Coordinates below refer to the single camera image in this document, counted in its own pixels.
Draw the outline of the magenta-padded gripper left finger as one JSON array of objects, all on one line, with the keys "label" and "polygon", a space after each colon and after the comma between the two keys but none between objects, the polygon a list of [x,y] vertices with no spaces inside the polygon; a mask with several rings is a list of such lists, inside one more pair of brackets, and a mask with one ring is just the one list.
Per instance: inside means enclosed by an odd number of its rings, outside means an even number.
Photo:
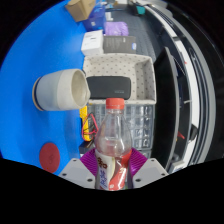
[{"label": "magenta-padded gripper left finger", "polygon": [[59,176],[84,188],[94,189],[98,172],[95,150],[86,152],[80,159],[72,158]]}]

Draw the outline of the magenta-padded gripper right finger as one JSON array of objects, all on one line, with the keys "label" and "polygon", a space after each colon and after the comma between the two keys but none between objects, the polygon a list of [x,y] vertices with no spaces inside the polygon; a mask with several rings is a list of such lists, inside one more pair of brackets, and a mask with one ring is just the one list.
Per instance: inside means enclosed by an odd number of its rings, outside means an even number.
[{"label": "magenta-padded gripper right finger", "polygon": [[136,149],[132,149],[128,169],[129,189],[141,188],[168,175],[155,158],[147,159]]}]

